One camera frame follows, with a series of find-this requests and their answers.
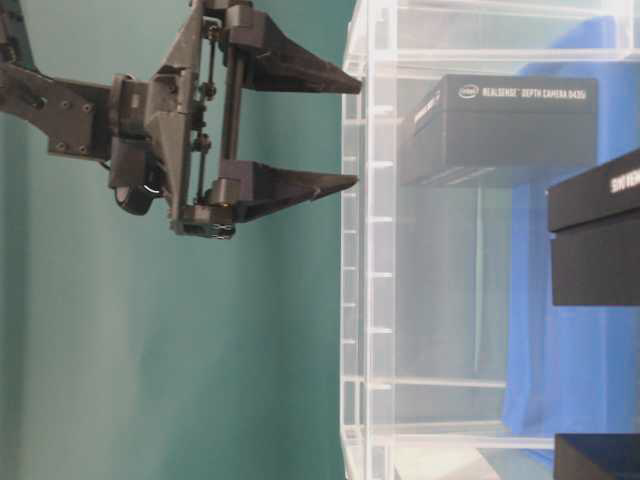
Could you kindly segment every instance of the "metal rod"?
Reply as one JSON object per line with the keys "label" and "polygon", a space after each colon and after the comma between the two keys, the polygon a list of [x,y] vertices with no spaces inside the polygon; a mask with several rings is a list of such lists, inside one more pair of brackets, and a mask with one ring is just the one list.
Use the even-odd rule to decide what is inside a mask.
{"label": "metal rod", "polygon": [[[205,101],[213,100],[214,86],[213,86],[213,69],[216,61],[216,42],[215,40],[209,41],[209,78],[208,83],[204,87],[204,92],[202,94],[202,102],[204,104]],[[202,140],[202,128],[198,130],[198,138]],[[206,160],[207,160],[207,150],[204,148],[200,149],[200,168],[198,169],[198,193],[197,199],[198,202],[202,200],[204,197],[204,177],[206,172]]]}
{"label": "metal rod", "polygon": [[207,154],[204,152],[204,150],[200,150],[200,168],[198,169],[198,194],[197,194],[198,203],[202,200],[202,197],[204,197],[204,170],[206,165],[206,158],[207,158]]}
{"label": "metal rod", "polygon": [[221,159],[236,160],[238,154],[238,131],[240,128],[240,107],[242,85],[245,74],[245,58],[235,47],[229,47],[227,62],[227,82],[222,124]]}

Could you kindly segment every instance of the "realsense camera box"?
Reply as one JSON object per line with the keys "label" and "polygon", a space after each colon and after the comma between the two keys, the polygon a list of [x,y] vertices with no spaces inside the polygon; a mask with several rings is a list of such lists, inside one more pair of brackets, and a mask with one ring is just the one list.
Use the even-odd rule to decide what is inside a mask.
{"label": "realsense camera box", "polygon": [[401,127],[401,182],[510,187],[596,163],[597,82],[446,75]]}

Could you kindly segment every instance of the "intel logo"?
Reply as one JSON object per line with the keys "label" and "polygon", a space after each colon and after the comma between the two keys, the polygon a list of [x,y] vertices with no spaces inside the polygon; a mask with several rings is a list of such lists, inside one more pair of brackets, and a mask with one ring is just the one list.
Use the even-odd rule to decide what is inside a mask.
{"label": "intel logo", "polygon": [[476,98],[479,93],[480,87],[473,84],[465,85],[464,87],[460,87],[460,90],[458,90],[458,95],[460,95],[460,98],[464,98],[467,100],[470,98]]}

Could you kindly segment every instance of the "black cardboard box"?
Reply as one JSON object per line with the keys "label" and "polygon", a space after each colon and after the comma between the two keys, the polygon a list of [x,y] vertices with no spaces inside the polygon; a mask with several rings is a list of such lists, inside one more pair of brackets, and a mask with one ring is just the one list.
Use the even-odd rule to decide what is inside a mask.
{"label": "black cardboard box", "polygon": [[446,75],[403,121],[400,181],[510,187],[596,163],[597,81]]}
{"label": "black cardboard box", "polygon": [[640,305],[640,150],[549,189],[554,305]]}

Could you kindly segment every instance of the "blue cloth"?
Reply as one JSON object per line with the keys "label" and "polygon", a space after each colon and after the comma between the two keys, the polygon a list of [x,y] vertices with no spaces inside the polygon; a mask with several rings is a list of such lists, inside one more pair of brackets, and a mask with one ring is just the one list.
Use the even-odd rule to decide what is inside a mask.
{"label": "blue cloth", "polygon": [[[611,17],[594,18],[554,48],[612,48]],[[522,75],[598,80],[598,163],[640,146],[640,67],[622,62],[537,63]],[[545,190],[513,190],[507,391],[503,421],[520,436],[634,429],[640,315],[635,308],[554,307]],[[551,464],[551,452],[532,452]]]}

